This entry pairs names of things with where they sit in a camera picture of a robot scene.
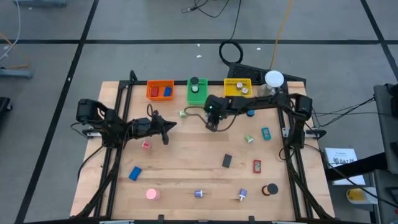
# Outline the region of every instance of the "concrete floor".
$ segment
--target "concrete floor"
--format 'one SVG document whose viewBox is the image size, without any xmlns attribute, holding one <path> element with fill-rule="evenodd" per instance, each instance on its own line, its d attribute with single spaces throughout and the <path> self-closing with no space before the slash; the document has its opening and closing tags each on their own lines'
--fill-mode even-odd
<svg viewBox="0 0 398 224">
<path fill-rule="evenodd" d="M 367 0 L 386 40 L 397 40 L 398 20 L 394 0 Z M 93 1 L 69 0 L 61 9 L 22 8 L 21 39 L 78 40 Z M 224 0 L 210 1 L 204 10 L 216 14 Z M 275 39 L 289 1 L 243 0 L 235 39 Z M 100 0 L 88 39 L 162 40 L 227 39 L 237 0 L 231 0 L 217 19 L 198 11 L 182 14 L 192 1 Z M 0 32 L 13 38 L 17 32 L 16 7 L 0 2 Z M 294 1 L 282 34 L 297 40 L 377 40 L 361 1 Z M 177 79 L 192 76 L 223 79 L 228 68 L 218 56 L 218 44 L 86 44 L 72 79 L 56 132 L 50 145 L 25 222 L 67 218 L 76 187 L 76 173 L 83 160 L 86 140 L 70 130 L 80 98 L 97 99 L 101 82 L 125 80 L 130 69 L 138 79 Z M 272 44 L 243 44 L 243 64 L 267 68 Z M 398 57 L 398 45 L 389 45 Z M 12 99 L 14 110 L 0 133 L 0 223 L 13 223 L 44 143 L 77 45 L 20 44 L 32 64 L 31 80 L 0 79 L 0 96 Z M 237 51 L 225 47 L 228 60 Z M 17 51 L 1 66 L 24 63 Z M 329 112 L 360 103 L 373 95 L 376 84 L 396 83 L 380 44 L 279 45 L 274 69 L 307 79 L 307 93 L 318 112 Z M 375 111 L 369 104 L 359 111 Z M 342 118 L 325 128 L 321 147 L 353 147 L 364 158 L 382 151 L 376 115 Z M 336 216 L 369 222 L 369 213 L 344 198 L 347 187 L 332 187 Z"/>
</svg>

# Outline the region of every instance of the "black cable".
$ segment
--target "black cable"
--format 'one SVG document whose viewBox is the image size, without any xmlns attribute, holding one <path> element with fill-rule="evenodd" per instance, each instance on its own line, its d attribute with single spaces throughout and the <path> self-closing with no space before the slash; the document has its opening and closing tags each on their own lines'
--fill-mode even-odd
<svg viewBox="0 0 398 224">
<path fill-rule="evenodd" d="M 340 172 L 338 169 L 336 169 L 335 167 L 333 167 L 333 166 L 326 160 L 325 156 L 323 155 L 322 151 L 321 151 L 319 148 L 316 148 L 316 147 L 311 146 L 311 145 L 309 145 L 309 144 L 304 144 L 304 145 L 306 145 L 306 146 L 308 146 L 308 147 L 310 147 L 310 148 L 312 148 L 312 149 L 317 150 L 317 151 L 320 153 L 322 160 L 323 160 L 328 166 L 330 166 L 334 171 L 336 171 L 336 173 L 338 173 L 342 178 L 348 180 L 348 182 L 350 182 L 351 184 L 353 184 L 355 187 L 357 187 L 357 188 L 363 190 L 364 192 L 366 192 L 366 193 L 369 194 L 370 196 L 372 196 L 372 197 L 374 197 L 374 198 L 377 198 L 377 199 L 380 200 L 381 202 L 384 202 L 384 203 L 386 203 L 386 204 L 388 204 L 388 205 L 390 205 L 390 206 L 392 206 L 392 207 L 394 207 L 394 208 L 398 208 L 398 205 L 396 205 L 396 204 L 394 204 L 394 203 L 391 203 L 391 202 L 389 202 L 389 201 L 387 201 L 387 200 L 385 200 L 385 199 L 383 199 L 383 198 L 380 198 L 380 197 L 378 197 L 377 195 L 374 195 L 374 194 L 372 194 L 371 192 L 369 192 L 368 190 L 366 190 L 364 187 L 361 187 L 361 186 L 359 186 L 358 184 L 355 184 L 352 180 L 349 179 L 349 177 L 347 177 L 347 176 L 344 175 L 342 172 Z"/>
<path fill-rule="evenodd" d="M 220 56 L 220 58 L 224 62 L 224 64 L 226 64 L 227 66 L 230 66 L 231 62 L 227 61 L 223 57 L 222 49 L 223 49 L 225 44 L 232 44 L 239 50 L 239 59 L 236 62 L 234 62 L 234 63 L 241 63 L 242 60 L 243 60 L 243 49 L 242 49 L 242 47 L 237 42 L 232 41 L 232 38 L 235 35 L 236 24 L 238 23 L 239 12 L 241 10 L 241 3 L 242 3 L 242 0 L 239 0 L 238 12 L 236 13 L 235 25 L 234 25 L 234 30 L 232 32 L 231 38 L 229 38 L 229 40 L 222 41 L 222 43 L 220 44 L 220 47 L 218 48 L 218 55 Z"/>
<path fill-rule="evenodd" d="M 365 103 L 365 104 L 368 104 L 368 103 L 372 103 L 374 101 L 374 99 L 373 100 L 366 100 L 366 102 L 367 103 Z M 347 110 L 347 109 L 351 109 L 351 108 L 353 108 L 353 107 L 355 107 L 355 106 L 359 106 L 361 103 L 358 103 L 357 105 L 353 105 L 353 106 L 349 106 L 349 107 L 346 107 L 346 108 L 343 108 L 343 109 L 340 109 L 340 110 L 336 110 L 336 111 L 332 111 L 332 112 L 330 112 L 330 113 L 337 113 L 337 112 L 340 112 L 340 111 L 343 111 L 343 110 Z"/>
<path fill-rule="evenodd" d="M 93 156 L 95 156 L 103 147 L 104 147 L 104 146 L 99 147 L 99 148 L 98 148 L 96 151 L 94 151 L 90 156 L 88 156 L 87 159 L 85 159 L 85 160 L 83 161 L 83 163 L 80 165 L 79 171 L 78 171 L 78 173 L 77 173 L 77 181 L 79 181 L 80 172 L 81 172 L 81 169 L 83 168 L 83 166 L 84 166 Z"/>
<path fill-rule="evenodd" d="M 70 128 L 71 128 L 72 130 L 76 131 L 79 135 L 81 135 L 81 136 L 83 136 L 84 138 L 87 138 L 87 139 L 88 139 L 88 137 L 87 137 L 85 134 L 79 132 L 79 130 L 77 130 L 76 128 L 74 128 L 74 126 L 75 126 L 75 125 L 78 125 L 78 124 L 82 124 L 82 123 L 81 123 L 81 122 L 73 123 L 73 124 L 70 125 Z"/>
<path fill-rule="evenodd" d="M 212 15 L 210 15 L 210 14 L 208 14 L 208 13 L 206 13 L 205 11 L 203 11 L 203 10 L 200 9 L 200 7 L 202 7 L 204 4 L 206 4 L 207 1 L 206 1 L 204 4 L 200 5 L 200 6 L 197 5 L 197 4 L 198 4 L 198 3 L 197 3 L 197 0 L 193 0 L 193 3 L 195 4 L 195 8 L 198 9 L 198 10 L 199 10 L 201 13 L 203 13 L 204 15 L 209 16 L 209 17 L 212 17 L 212 18 L 217 18 L 217 17 L 219 17 L 219 16 L 221 15 L 221 13 L 223 13 L 225 7 L 226 7 L 226 6 L 228 5 L 228 3 L 229 3 L 229 0 L 226 1 L 224 7 L 221 9 L 220 13 L 217 14 L 217 16 L 212 16 Z"/>
<path fill-rule="evenodd" d="M 183 9 L 181 9 L 181 12 L 182 13 L 188 13 L 188 12 L 192 12 L 194 10 L 197 10 L 198 8 L 200 8 L 200 7 L 204 6 L 205 4 L 207 4 L 208 1 L 209 0 L 206 0 L 205 3 L 203 3 L 203 4 L 199 5 L 199 6 L 191 6 L 191 7 L 183 8 Z"/>
<path fill-rule="evenodd" d="M 346 112 L 344 112 L 343 114 L 341 114 L 341 115 L 339 115 L 339 116 L 333 118 L 331 121 L 327 122 L 326 124 L 319 125 L 318 128 L 322 128 L 322 127 L 328 126 L 329 124 L 334 123 L 335 121 L 339 120 L 340 118 L 342 118 L 343 116 L 347 115 L 348 113 L 354 111 L 355 109 L 359 108 L 360 106 L 363 106 L 363 105 L 365 105 L 366 103 L 370 103 L 370 102 L 372 102 L 372 101 L 374 101 L 374 97 L 373 97 L 373 98 L 370 98 L 370 99 L 368 99 L 368 100 L 366 100 L 366 101 L 363 102 L 363 103 L 360 103 L 360 104 L 358 104 L 358 105 L 356 105 L 356 106 L 350 108 L 348 111 L 346 111 Z"/>
</svg>

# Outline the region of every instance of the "orange bin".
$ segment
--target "orange bin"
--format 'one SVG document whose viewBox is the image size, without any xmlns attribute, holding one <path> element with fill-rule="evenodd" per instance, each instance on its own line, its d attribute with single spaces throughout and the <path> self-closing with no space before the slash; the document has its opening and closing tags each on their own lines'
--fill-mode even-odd
<svg viewBox="0 0 398 224">
<path fill-rule="evenodd" d="M 153 87 L 159 88 L 157 96 L 151 96 L 151 91 Z M 172 94 L 170 96 L 164 96 L 164 90 L 166 87 L 172 89 Z M 153 101 L 164 101 L 172 100 L 174 97 L 174 80 L 148 80 L 147 81 L 147 98 Z"/>
</svg>

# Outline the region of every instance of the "small red object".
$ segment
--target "small red object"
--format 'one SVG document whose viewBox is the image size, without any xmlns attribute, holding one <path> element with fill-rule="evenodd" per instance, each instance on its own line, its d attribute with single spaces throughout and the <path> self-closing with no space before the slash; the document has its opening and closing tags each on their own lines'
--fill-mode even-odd
<svg viewBox="0 0 398 224">
<path fill-rule="evenodd" d="M 261 173 L 261 161 L 260 160 L 253 160 L 253 172 L 255 174 L 260 174 Z"/>
<path fill-rule="evenodd" d="M 159 94 L 159 87 L 153 86 L 150 89 L 150 96 L 157 96 Z"/>
<path fill-rule="evenodd" d="M 148 150 L 148 149 L 150 149 L 151 144 L 150 144 L 149 142 L 143 142 L 143 143 L 142 143 L 142 147 L 143 147 L 145 150 Z"/>
</svg>

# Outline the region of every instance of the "yellow container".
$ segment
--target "yellow container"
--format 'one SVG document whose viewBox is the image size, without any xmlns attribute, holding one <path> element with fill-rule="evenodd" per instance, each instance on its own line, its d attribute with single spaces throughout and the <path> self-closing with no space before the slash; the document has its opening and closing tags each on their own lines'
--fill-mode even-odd
<svg viewBox="0 0 398 224">
<path fill-rule="evenodd" d="M 239 89 L 236 84 L 242 83 L 242 88 L 247 88 L 249 91 L 247 94 L 242 93 L 242 89 Z M 226 96 L 245 96 L 251 97 L 253 90 L 251 87 L 250 78 L 225 78 L 224 79 L 224 97 Z"/>
</svg>

